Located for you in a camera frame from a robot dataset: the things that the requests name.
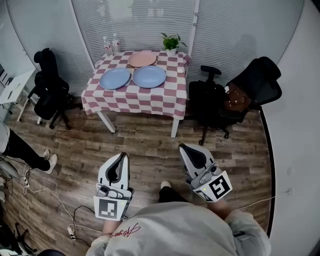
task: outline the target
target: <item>white flower pot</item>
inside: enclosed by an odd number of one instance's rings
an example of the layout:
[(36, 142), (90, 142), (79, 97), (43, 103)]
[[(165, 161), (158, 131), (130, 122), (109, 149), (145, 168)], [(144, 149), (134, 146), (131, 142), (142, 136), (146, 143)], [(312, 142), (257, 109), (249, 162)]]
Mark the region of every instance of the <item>white flower pot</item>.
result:
[(176, 55), (177, 49), (176, 49), (176, 48), (175, 48), (175, 49), (171, 49), (171, 50), (166, 49), (165, 51), (166, 51), (166, 55), (167, 55), (168, 57), (173, 57), (173, 56)]

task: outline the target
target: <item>pink plate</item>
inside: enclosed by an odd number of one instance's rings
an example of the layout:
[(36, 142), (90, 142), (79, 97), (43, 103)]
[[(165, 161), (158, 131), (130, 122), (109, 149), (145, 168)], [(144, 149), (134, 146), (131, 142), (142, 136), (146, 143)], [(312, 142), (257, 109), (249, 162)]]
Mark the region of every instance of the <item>pink plate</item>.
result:
[(152, 52), (149, 51), (139, 51), (132, 54), (129, 59), (128, 63), (135, 68), (141, 68), (144, 66), (149, 66), (155, 63), (157, 60), (157, 56), (154, 55)]

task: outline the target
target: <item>plastic bottle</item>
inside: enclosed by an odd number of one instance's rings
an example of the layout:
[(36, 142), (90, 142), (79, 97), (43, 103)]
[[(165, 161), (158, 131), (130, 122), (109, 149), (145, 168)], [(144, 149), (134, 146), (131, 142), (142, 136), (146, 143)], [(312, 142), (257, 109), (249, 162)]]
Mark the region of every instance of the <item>plastic bottle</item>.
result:
[(107, 37), (104, 36), (103, 37), (103, 47), (104, 47), (104, 50), (105, 50), (105, 53), (107, 56), (112, 56), (112, 48), (111, 48), (111, 43), (109, 41), (107, 41)]
[(117, 33), (113, 34), (112, 52), (114, 55), (117, 55), (120, 52), (120, 44), (119, 44), (119, 39), (117, 37)]

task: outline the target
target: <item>potted plant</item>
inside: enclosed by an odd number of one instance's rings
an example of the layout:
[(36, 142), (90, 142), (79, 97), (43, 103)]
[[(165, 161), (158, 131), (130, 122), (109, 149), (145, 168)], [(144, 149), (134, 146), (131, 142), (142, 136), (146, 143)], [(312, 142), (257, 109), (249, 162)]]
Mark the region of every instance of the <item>potted plant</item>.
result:
[(161, 34), (163, 35), (163, 45), (166, 51), (166, 55), (168, 55), (168, 57), (172, 57), (176, 55), (176, 51), (177, 51), (177, 48), (179, 47), (178, 46), (179, 43), (187, 47), (184, 42), (180, 42), (181, 38), (178, 34), (176, 34), (177, 36), (175, 35), (167, 36), (165, 33), (161, 33)]

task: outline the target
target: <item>white sneaker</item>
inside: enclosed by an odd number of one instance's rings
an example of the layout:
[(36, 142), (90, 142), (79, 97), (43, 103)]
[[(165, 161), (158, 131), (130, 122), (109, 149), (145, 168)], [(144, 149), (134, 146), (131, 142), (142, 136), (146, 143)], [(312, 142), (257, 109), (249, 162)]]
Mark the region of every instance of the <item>white sneaker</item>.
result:
[(46, 160), (46, 161), (49, 160), (49, 158), (50, 158), (50, 151), (49, 151), (49, 149), (46, 149), (46, 150), (43, 152), (42, 157), (43, 157), (44, 160)]
[(51, 156), (50, 159), (49, 159), (50, 169), (49, 170), (45, 170), (44, 172), (47, 173), (47, 174), (51, 174), (52, 171), (54, 170), (57, 162), (58, 162), (58, 156), (56, 154), (53, 154), (53, 156)]
[(171, 188), (170, 182), (167, 181), (167, 180), (162, 181), (162, 182), (161, 182), (161, 185), (160, 185), (160, 188), (163, 189), (164, 187), (169, 187), (169, 188)]

